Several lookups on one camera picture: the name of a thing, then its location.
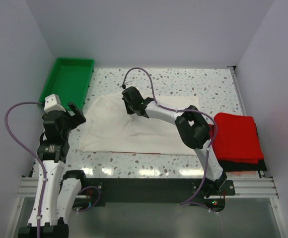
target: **red towel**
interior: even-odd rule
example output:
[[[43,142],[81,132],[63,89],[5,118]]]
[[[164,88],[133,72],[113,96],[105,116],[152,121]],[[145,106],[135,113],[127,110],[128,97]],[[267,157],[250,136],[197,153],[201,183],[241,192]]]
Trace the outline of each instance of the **red towel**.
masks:
[[[253,117],[218,113],[213,149],[218,160],[257,164],[264,159]]]

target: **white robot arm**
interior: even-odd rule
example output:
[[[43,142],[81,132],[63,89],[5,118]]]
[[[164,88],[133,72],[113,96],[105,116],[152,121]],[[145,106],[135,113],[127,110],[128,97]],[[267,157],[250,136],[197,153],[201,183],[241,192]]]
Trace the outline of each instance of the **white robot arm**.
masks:
[[[135,87],[126,88],[122,95],[128,114],[136,113],[138,116],[160,119],[175,125],[182,141],[196,152],[205,170],[207,147],[210,143],[210,127],[202,115],[191,112],[177,113],[163,109],[152,98],[143,99]],[[198,110],[194,106],[189,106],[187,109]],[[226,180],[226,174],[219,165],[212,147],[209,148],[206,178],[216,189],[219,189]]]
[[[37,227],[42,237],[68,237],[68,216],[85,179],[83,171],[67,171],[63,176],[69,150],[69,133],[85,122],[83,113],[73,103],[69,103],[68,106],[74,113],[71,116],[61,106],[59,97],[55,94],[48,96],[45,101],[46,113],[43,115],[45,132],[40,137],[37,154],[47,172],[46,179],[43,178],[43,171],[39,165],[34,207],[27,227],[19,229],[18,238],[36,237]],[[39,203],[41,203],[40,216],[37,215]]]

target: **green tray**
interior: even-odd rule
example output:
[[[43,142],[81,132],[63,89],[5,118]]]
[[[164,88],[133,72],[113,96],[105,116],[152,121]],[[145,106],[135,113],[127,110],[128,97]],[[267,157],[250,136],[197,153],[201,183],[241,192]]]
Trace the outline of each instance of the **green tray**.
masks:
[[[66,110],[71,111],[69,102],[82,110],[93,68],[93,59],[57,58],[39,102],[45,104],[45,98],[54,93]]]

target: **table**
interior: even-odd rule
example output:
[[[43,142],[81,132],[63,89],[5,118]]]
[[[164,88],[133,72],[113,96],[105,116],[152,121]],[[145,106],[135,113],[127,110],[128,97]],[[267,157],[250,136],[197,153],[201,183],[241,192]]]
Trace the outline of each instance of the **table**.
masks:
[[[92,75],[83,112],[101,96],[122,91],[128,68],[98,68]],[[219,112],[242,115],[229,69],[149,68],[156,96],[198,96],[199,110],[215,116]],[[147,76],[132,71],[126,82],[149,94]],[[196,156],[149,155],[111,152],[80,152],[78,143],[84,125],[72,130],[69,138],[67,170],[84,170],[88,178],[201,178],[203,168]],[[33,177],[38,172],[34,167]]]

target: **white cloth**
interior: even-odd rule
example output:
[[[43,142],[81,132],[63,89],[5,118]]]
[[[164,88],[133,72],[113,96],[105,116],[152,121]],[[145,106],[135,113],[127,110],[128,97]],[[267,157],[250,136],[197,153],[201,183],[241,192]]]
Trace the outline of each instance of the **white cloth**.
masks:
[[[159,96],[157,100],[173,108],[189,105],[199,108],[198,97]],[[182,142],[176,126],[159,119],[128,115],[121,92],[97,98],[85,117],[79,140],[79,149],[83,152],[196,155]]]

